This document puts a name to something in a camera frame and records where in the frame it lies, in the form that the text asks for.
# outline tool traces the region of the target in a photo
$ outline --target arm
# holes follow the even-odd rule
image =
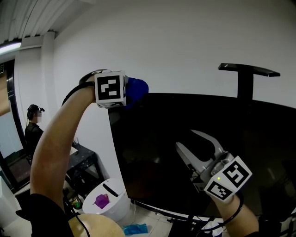
[[[229,203],[223,203],[215,197],[212,197],[222,218],[226,221],[237,210],[240,205],[240,199],[234,195]],[[226,228],[231,237],[244,237],[259,231],[259,223],[255,215],[247,206],[243,206],[237,216],[226,224]]]
[[[94,87],[75,92],[54,116],[34,153],[31,194],[42,194],[62,209],[62,189],[71,144],[83,112],[95,101],[94,94]]]

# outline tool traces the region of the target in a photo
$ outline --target fluorescent light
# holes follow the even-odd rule
[[[1,47],[0,45],[0,55],[18,49],[21,46],[21,44],[21,42],[17,42],[3,47]]]

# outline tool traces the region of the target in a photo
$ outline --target purple object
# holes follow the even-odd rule
[[[107,194],[100,194],[98,197],[96,197],[94,204],[103,209],[109,202],[110,201]]]

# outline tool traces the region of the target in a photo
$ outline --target black desk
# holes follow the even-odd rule
[[[74,189],[80,196],[85,198],[93,187],[96,187],[104,178],[100,172],[98,157],[95,152],[79,144],[73,145],[77,151],[70,155],[67,175],[65,180],[69,183],[70,187]],[[99,178],[92,176],[85,170],[94,165]]]

